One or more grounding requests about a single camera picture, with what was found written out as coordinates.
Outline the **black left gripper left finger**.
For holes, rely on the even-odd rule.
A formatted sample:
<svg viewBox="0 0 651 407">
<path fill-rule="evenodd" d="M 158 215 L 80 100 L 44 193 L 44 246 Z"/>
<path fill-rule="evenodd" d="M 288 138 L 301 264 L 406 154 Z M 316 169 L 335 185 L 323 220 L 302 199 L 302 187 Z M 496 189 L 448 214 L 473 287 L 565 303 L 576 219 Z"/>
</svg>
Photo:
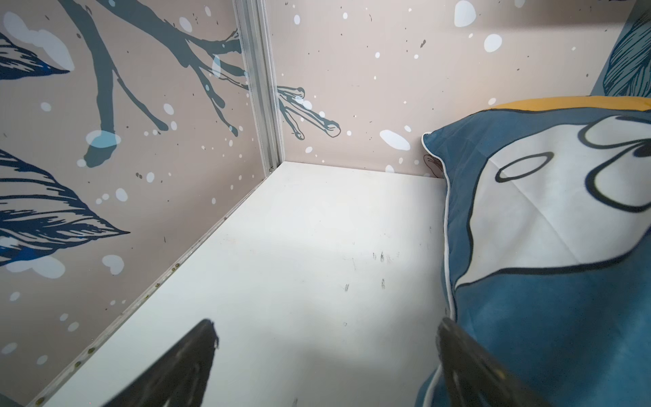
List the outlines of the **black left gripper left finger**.
<svg viewBox="0 0 651 407">
<path fill-rule="evenodd" d="M 219 337 L 203 319 L 105 407 L 195 406 L 203 403 Z"/>
</svg>

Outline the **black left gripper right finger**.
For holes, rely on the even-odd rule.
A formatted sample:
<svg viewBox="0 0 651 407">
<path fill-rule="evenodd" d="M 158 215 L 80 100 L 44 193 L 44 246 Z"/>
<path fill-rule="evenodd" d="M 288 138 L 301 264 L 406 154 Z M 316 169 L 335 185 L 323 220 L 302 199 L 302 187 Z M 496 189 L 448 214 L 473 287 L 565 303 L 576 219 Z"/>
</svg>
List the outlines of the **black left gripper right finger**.
<svg viewBox="0 0 651 407">
<path fill-rule="evenodd" d="M 447 317 L 437 329 L 437 348 L 452 406 L 549 405 Z"/>
</svg>

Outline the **blue cartoon pillow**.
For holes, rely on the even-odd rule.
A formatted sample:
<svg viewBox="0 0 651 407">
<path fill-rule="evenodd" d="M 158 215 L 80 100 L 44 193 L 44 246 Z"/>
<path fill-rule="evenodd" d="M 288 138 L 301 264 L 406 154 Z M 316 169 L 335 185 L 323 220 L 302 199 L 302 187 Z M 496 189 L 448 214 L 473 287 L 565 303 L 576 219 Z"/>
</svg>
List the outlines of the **blue cartoon pillow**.
<svg viewBox="0 0 651 407">
<path fill-rule="evenodd" d="M 421 142 L 447 318 L 548 406 L 649 405 L 649 99 L 508 103 Z M 417 403 L 452 406 L 441 361 Z"/>
</svg>

